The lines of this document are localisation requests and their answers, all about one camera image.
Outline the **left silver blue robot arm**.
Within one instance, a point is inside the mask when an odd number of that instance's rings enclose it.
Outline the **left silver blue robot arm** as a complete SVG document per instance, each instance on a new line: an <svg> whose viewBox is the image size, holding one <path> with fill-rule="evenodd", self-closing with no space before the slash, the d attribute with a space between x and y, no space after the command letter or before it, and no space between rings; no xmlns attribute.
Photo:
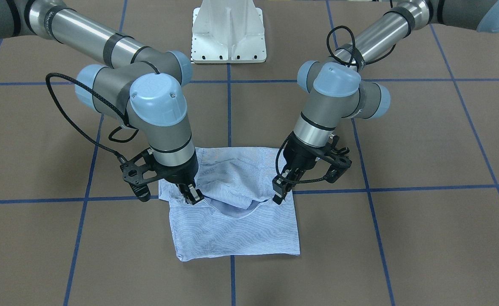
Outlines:
<svg viewBox="0 0 499 306"><path fill-rule="evenodd" d="M350 41L337 50L328 43L326 60L302 64L297 82L309 97L278 152L286 163L272 181L276 204L283 203L294 186L312 183L303 175L319 160L329 168L318 182L334 183L351 167L349 149L338 148L339 137L333 134L339 122L379 118L391 106L389 91L363 81L360 72L388 56L412 32L432 23L499 33L499 0L399 0L360 35L337 26L347 30Z"/></svg>

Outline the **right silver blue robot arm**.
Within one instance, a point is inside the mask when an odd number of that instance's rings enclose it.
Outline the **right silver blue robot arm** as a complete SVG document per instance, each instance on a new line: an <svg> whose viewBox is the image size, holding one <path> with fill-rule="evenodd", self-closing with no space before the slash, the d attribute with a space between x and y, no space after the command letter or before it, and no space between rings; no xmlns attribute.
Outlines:
<svg viewBox="0 0 499 306"><path fill-rule="evenodd" d="M162 179L174 184L186 203L203 200L195 182L198 160L183 94L193 77L185 54L157 51L61 0L0 0L0 39L25 35L57 41L97 61L75 78L48 73L45 84L62 116L87 140L62 108L52 78L73 83L79 101L117 120L119 129L146 136L149 147L132 159L92 141L116 156L123 180L139 200L148 201L148 185Z"/></svg>

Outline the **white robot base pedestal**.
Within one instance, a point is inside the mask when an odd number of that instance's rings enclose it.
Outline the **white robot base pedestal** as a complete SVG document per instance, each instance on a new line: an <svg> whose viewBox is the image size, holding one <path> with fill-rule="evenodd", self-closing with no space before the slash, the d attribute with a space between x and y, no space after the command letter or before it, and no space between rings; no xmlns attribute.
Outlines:
<svg viewBox="0 0 499 306"><path fill-rule="evenodd" d="M204 0L194 8L192 17L193 63L266 61L264 14L253 0Z"/></svg>

